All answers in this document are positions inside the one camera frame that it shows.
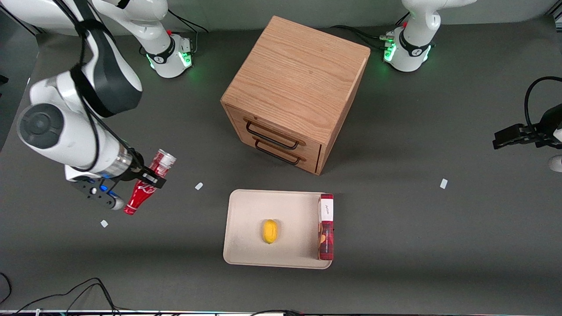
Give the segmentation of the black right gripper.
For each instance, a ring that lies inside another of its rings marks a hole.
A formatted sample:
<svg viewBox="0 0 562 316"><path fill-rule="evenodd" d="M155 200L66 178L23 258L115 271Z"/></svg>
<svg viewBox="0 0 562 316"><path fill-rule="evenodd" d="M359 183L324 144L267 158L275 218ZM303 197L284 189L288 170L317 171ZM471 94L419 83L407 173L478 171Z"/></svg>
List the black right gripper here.
<svg viewBox="0 0 562 316"><path fill-rule="evenodd" d="M142 180L144 184L156 189L163 188L167 180L154 172L146 172L148 168L144 165L143 156L139 152L134 149L129 149L127 152L131 156L132 162L128 170L124 172L124 181Z"/></svg>

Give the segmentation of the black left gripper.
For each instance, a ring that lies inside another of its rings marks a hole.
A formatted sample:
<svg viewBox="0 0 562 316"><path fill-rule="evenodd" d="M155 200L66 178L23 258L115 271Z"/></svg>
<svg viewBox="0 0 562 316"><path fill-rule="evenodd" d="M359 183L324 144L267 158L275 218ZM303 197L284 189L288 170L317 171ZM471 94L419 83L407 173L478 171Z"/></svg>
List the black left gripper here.
<svg viewBox="0 0 562 316"><path fill-rule="evenodd" d="M534 124L528 126L512 125L494 133L494 150L504 148L508 145L525 144L526 141L535 145L545 145L544 140L552 147L561 147L555 132L561 130L562 104L548 109L542 116L542 134L537 132Z"/></svg>

